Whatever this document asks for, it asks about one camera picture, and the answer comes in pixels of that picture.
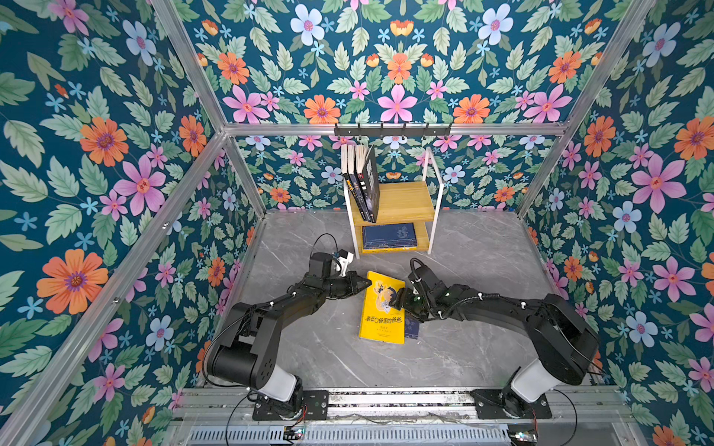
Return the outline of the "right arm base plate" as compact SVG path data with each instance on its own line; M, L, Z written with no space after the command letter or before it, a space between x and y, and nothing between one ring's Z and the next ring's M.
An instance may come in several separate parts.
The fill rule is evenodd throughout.
M470 392L479 419L552 419L547 398L542 395L534 403L522 400L510 390L477 388Z

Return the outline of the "black wolf cover book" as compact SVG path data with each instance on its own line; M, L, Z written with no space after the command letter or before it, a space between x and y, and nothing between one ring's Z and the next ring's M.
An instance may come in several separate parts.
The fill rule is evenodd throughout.
M364 220L376 223L379 216L379 172L376 152L368 145L355 147L354 172L360 189Z

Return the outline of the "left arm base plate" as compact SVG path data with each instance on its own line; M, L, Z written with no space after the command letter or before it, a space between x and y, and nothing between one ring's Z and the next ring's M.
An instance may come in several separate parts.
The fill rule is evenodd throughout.
M330 393L327 390L297 390L288 401L260 395L252 414L253 421L327 420Z

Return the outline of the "navy book yellow label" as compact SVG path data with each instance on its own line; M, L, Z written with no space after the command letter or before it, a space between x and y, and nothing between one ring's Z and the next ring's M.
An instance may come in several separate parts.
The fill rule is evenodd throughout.
M417 246L418 237L413 223L363 228L363 247L366 250L411 248Z

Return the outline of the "yellow cartoon cover book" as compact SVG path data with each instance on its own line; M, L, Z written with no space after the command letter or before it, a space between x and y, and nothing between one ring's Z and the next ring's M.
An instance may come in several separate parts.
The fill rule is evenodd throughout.
M405 343L405 311L396 310L390 301L405 288L403 281L370 271L372 284L366 289L359 337L387 344Z

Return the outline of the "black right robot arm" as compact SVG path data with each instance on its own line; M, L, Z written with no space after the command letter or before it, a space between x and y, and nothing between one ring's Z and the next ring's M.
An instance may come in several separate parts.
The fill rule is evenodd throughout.
M589 373L600 338L559 295L516 299L466 284L447 285L417 258L410 260L410 269L408 284L390 299L391 307L419 323L451 319L496 325L528 337L537 353L496 397L474 390L476 403L511 418L528 417L547 392L560 385L578 386Z

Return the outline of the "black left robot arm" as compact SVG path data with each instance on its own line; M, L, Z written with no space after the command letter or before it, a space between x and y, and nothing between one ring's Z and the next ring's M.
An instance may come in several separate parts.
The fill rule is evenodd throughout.
M340 250L310 256L308 271L282 297L258 304L235 304L203 361L203 371L258 394L258 402L284 419L304 407L301 379L277 365L283 330L318 312L331 299L366 290L371 281L351 271L354 254Z

